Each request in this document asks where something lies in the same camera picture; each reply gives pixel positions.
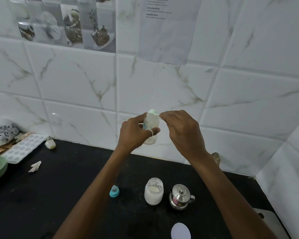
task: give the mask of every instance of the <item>forearm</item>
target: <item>forearm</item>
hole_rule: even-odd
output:
[[[103,169],[63,222],[54,239],[89,238],[100,220],[109,192],[129,151],[116,148]]]
[[[276,238],[259,215],[219,169],[210,154],[187,159],[212,194],[234,239]]]

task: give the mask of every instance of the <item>left hand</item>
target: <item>left hand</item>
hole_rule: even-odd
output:
[[[140,147],[146,139],[152,136],[150,130],[143,130],[142,125],[139,125],[139,123],[143,123],[146,114],[147,112],[122,123],[117,147],[132,152],[134,149]],[[151,130],[154,136],[161,131],[158,127],[152,128]]]

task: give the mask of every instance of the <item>ring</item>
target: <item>ring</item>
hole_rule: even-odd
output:
[[[149,129],[149,131],[151,131],[151,132],[152,132],[152,136],[154,136],[154,133],[153,133],[152,129]],[[151,137],[152,137],[152,136],[151,136]]]

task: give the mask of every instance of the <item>hand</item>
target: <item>hand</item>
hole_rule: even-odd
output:
[[[199,124],[187,112],[170,111],[159,116],[167,123],[175,147],[187,160],[208,154]]]
[[[130,118],[128,121],[122,123],[118,147],[132,152],[134,149],[140,147],[146,139],[152,136],[150,130],[143,130],[142,124],[147,112],[137,117]],[[154,136],[161,131],[158,127],[151,129]]]

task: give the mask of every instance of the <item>kettle handle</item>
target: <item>kettle handle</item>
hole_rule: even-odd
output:
[[[192,203],[195,201],[195,196],[191,195],[188,203]]]

